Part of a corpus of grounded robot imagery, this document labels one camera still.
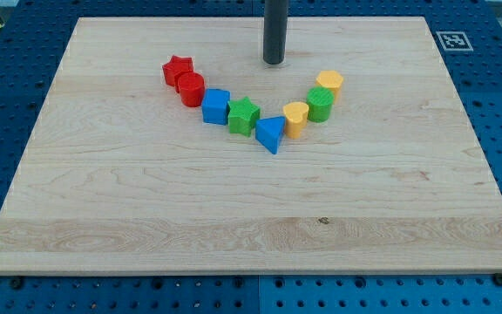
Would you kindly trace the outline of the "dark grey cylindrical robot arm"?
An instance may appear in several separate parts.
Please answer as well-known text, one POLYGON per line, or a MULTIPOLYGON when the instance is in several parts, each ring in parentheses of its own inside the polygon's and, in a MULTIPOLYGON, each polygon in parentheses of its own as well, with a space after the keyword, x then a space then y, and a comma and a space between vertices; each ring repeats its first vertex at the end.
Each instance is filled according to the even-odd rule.
POLYGON ((285 58, 289 0, 266 0, 263 20, 263 61, 279 65, 285 58))

